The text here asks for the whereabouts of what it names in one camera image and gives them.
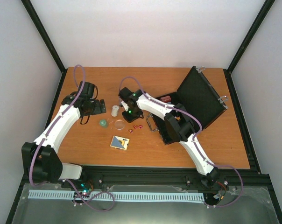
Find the red poker chip stack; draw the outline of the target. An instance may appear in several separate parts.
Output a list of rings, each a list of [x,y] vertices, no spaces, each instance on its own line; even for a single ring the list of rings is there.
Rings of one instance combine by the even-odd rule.
[[[171,102],[171,96],[167,95],[167,96],[161,97],[160,100],[164,103],[169,103]]]

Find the black poker set case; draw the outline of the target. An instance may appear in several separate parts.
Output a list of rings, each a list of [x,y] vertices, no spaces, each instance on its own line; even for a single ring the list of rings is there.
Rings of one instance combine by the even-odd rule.
[[[208,79],[197,70],[196,66],[190,69],[176,92],[158,96],[156,99],[160,100],[166,96],[170,96],[170,103],[173,105],[181,103],[186,111],[200,122],[202,129],[206,129],[228,109]]]

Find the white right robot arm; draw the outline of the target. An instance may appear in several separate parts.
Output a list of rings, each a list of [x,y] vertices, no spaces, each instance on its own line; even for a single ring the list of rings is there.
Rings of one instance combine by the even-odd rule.
[[[125,109],[122,116],[128,123],[143,118],[143,111],[162,119],[169,137],[180,143],[193,160],[201,175],[202,185],[207,189],[213,187],[220,176],[219,168],[209,159],[197,139],[197,134],[203,129],[202,125],[182,104],[170,105],[154,99],[141,89],[132,92],[127,87],[119,90],[118,96]]]

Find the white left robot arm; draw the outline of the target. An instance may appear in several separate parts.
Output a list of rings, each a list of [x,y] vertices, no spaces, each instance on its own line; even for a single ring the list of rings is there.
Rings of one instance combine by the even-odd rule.
[[[58,180],[72,179],[79,188],[85,187],[89,176],[77,164],[63,163],[58,150],[71,127],[83,118],[106,113],[104,100],[98,99],[98,87],[80,82],[78,90],[67,95],[48,127],[32,143],[25,142],[21,148],[25,175],[33,186]]]

